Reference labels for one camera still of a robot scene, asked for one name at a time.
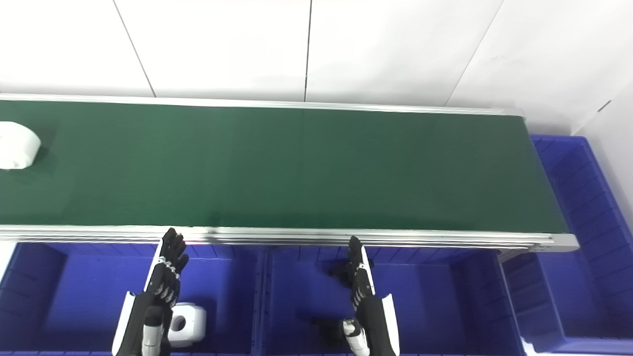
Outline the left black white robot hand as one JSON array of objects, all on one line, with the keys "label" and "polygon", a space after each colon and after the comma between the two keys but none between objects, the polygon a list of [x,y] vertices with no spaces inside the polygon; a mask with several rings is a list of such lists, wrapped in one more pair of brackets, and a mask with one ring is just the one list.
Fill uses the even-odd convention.
[{"label": "left black white robot hand", "polygon": [[158,244],[144,289],[124,297],[112,342],[114,356],[169,356],[168,333],[180,297],[181,273],[188,263],[183,235],[171,227]]}]

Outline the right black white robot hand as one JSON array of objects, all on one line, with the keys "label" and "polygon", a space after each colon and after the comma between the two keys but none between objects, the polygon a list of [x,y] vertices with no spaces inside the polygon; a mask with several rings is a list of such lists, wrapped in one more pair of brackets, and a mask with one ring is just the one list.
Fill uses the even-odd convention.
[{"label": "right black white robot hand", "polygon": [[399,329],[393,295],[375,292],[370,259],[355,236],[348,244],[346,277],[355,315],[341,323],[346,342],[355,356],[399,356]]}]

